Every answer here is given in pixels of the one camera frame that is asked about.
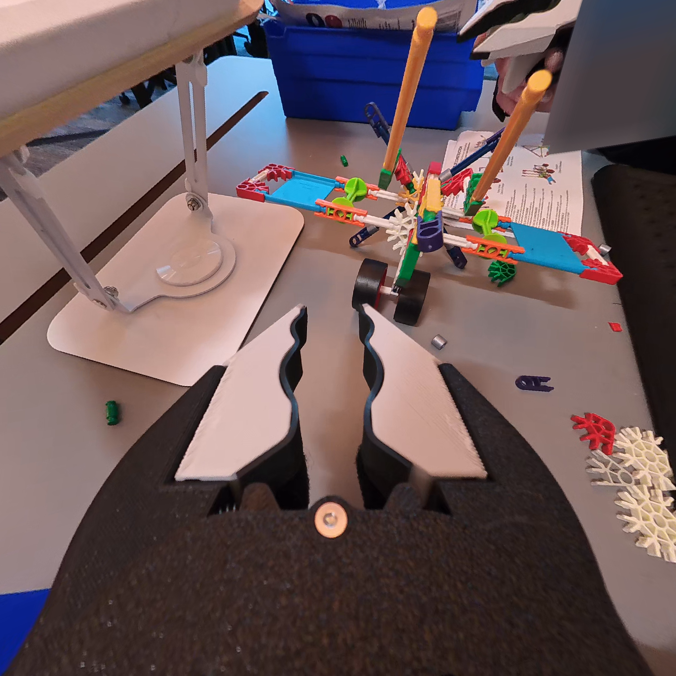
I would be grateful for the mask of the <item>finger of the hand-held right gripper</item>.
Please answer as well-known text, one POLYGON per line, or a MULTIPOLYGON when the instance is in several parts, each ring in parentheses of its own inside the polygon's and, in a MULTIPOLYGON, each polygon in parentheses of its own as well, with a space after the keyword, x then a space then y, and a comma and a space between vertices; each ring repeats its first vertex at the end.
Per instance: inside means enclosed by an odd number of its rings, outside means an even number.
POLYGON ((543 12, 558 1, 487 1, 463 25, 458 37, 477 37, 489 29, 502 26, 530 13, 543 12))
POLYGON ((507 57, 543 53, 558 30, 575 23, 581 1, 559 1, 552 8, 489 29, 472 49, 473 57, 507 57))

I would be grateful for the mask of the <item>yellow plastic rod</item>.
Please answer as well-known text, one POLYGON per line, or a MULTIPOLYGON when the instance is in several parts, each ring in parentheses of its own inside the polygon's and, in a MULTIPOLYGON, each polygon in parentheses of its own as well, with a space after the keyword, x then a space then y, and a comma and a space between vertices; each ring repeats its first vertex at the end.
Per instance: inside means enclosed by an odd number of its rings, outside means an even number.
POLYGON ((412 33, 409 55, 401 82, 400 95, 381 170, 382 174, 388 173, 389 178, 395 167, 395 158, 401 146, 401 140, 409 119, 436 23, 436 10, 431 5, 424 6, 417 15, 416 25, 412 33))
POLYGON ((552 83, 552 74, 548 70, 539 70, 528 79, 526 87, 514 108, 497 147, 494 149, 486 171, 483 173, 472 195, 467 198, 464 215, 474 216, 483 204, 492 182, 501 170, 511 150, 516 145, 522 131, 527 126, 531 116, 539 105, 545 91, 552 83))

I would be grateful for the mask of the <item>clear plastic bag red header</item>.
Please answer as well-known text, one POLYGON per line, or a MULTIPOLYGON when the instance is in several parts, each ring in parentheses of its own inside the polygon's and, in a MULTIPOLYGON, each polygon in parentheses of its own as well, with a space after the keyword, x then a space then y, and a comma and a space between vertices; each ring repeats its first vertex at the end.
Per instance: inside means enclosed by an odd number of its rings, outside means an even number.
POLYGON ((287 25, 328 29, 411 30, 422 7, 437 13, 436 30, 457 32, 480 1, 271 1, 287 25))

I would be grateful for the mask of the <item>red fan connector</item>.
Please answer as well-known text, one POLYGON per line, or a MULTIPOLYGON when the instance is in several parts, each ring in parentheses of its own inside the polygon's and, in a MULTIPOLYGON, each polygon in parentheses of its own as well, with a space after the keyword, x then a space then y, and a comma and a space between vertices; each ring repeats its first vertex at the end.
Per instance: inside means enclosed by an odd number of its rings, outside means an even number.
POLYGON ((588 442, 591 451, 600 451, 607 456, 613 454, 616 428, 611 421, 593 412, 587 412, 583 417, 572 415, 570 419, 574 429, 586 431, 579 439, 588 442))

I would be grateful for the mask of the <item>white snowflake connector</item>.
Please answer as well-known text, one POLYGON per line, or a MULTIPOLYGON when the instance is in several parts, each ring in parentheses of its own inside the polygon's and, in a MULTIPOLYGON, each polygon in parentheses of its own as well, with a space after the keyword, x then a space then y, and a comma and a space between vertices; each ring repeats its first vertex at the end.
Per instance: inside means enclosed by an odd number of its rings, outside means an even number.
POLYGON ((614 438, 613 459, 622 469, 631 470, 634 481, 643 485, 661 486, 663 478, 672 476, 669 458, 661 448, 662 437, 639 427, 622 428, 614 438))
POLYGON ((626 533, 638 533, 636 546, 651 556, 675 563, 675 512, 673 498, 648 486, 628 486, 617 492, 615 504, 624 510, 616 517, 626 533))

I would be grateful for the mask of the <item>toy instruction booklet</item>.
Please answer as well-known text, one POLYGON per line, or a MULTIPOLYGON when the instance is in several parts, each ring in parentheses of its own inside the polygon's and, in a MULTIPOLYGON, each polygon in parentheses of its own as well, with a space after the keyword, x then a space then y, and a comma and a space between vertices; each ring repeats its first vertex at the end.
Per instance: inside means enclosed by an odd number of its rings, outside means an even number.
POLYGON ((524 134, 488 190, 485 207, 516 223, 580 234, 581 152, 551 154, 542 134, 524 134))

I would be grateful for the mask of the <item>pale grey snowflake connector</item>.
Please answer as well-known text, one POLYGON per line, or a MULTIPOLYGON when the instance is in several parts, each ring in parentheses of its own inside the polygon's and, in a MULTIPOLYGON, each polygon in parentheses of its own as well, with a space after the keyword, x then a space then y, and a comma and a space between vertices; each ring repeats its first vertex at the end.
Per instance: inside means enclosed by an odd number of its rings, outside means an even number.
POLYGON ((612 455, 592 450, 586 459, 586 471, 591 475, 591 483, 597 486, 632 486, 636 482, 631 469, 622 467, 612 455))

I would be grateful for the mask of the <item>wooden and white book stand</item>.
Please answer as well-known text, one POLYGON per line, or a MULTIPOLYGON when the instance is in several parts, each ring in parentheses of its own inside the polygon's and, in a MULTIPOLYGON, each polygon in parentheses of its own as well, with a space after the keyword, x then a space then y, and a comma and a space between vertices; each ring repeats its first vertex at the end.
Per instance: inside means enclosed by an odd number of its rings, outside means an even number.
POLYGON ((235 353, 302 228, 290 207, 210 193, 204 47, 263 1, 2 1, 1 188, 80 292, 50 345, 169 383, 194 384, 235 353), (26 143, 176 66, 185 191, 100 281, 26 167, 26 143))

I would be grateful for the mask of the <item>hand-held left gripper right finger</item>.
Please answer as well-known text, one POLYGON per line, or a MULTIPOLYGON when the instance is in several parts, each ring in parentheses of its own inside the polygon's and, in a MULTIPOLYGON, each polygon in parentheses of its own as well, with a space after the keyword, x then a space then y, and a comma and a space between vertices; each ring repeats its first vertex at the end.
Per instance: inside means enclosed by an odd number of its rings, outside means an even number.
POLYGON ((369 305, 359 308, 369 393, 358 451, 364 507, 382 509, 413 486, 423 508, 452 511, 451 490, 487 488, 487 470, 442 372, 443 364, 369 305))

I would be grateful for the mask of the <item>blue plastic bin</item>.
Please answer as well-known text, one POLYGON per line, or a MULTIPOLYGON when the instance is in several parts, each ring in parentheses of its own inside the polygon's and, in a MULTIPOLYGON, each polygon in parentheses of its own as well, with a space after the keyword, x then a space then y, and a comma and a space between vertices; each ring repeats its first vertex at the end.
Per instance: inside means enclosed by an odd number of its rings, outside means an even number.
POLYGON ((50 588, 1 595, 1 674, 4 674, 42 611, 50 588))
MULTIPOLYGON (((289 118, 365 123, 375 103, 392 122, 410 50, 412 30, 359 26, 338 10, 301 6, 301 20, 264 23, 268 53, 289 118)), ((461 113, 474 111, 483 68, 470 59, 471 43, 442 32, 434 38, 408 119, 411 127, 454 130, 461 113)))

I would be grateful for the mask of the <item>person's right hand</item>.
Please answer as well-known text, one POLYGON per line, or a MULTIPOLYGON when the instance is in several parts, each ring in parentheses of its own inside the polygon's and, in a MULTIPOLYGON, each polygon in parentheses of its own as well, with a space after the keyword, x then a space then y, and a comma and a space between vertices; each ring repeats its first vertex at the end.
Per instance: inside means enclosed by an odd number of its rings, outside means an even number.
POLYGON ((543 68, 552 74, 552 84, 546 90, 543 98, 537 106, 537 112, 548 113, 552 109, 553 98, 556 94, 558 79, 561 75, 562 65, 565 58, 565 49, 551 47, 545 52, 543 68))

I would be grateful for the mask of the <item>colourful construction toy plane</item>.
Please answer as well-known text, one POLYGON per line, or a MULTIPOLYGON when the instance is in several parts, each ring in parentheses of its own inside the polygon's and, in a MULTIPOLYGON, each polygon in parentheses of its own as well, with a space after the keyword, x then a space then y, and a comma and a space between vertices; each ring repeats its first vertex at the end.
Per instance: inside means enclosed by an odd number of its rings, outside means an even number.
POLYGON ((519 224, 483 204, 474 216, 464 215, 466 200, 483 173, 474 173, 475 160, 493 151, 503 130, 478 151, 449 170, 432 162, 427 171, 413 173, 398 151, 394 177, 398 192, 361 178, 334 179, 303 173, 289 166, 267 164, 254 177, 237 185, 239 198, 313 212, 322 218, 361 226, 350 239, 357 248, 378 231, 386 232, 400 255, 391 285, 388 264, 366 258, 353 288, 352 306, 378 308, 383 296, 396 300, 394 320, 414 326, 420 317, 431 275, 418 269, 423 254, 445 251, 463 269, 466 255, 489 261, 526 262, 561 270, 600 283, 616 284, 619 270, 587 238, 519 224))

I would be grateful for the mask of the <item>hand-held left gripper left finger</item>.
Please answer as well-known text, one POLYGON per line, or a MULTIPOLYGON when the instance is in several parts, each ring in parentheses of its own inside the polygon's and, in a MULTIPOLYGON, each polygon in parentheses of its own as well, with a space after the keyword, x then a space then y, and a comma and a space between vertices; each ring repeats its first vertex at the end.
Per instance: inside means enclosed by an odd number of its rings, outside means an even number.
POLYGON ((309 479, 294 390, 302 376, 307 309, 292 308, 239 350, 226 369, 174 476, 225 482, 237 502, 264 483, 283 509, 308 507, 309 479))

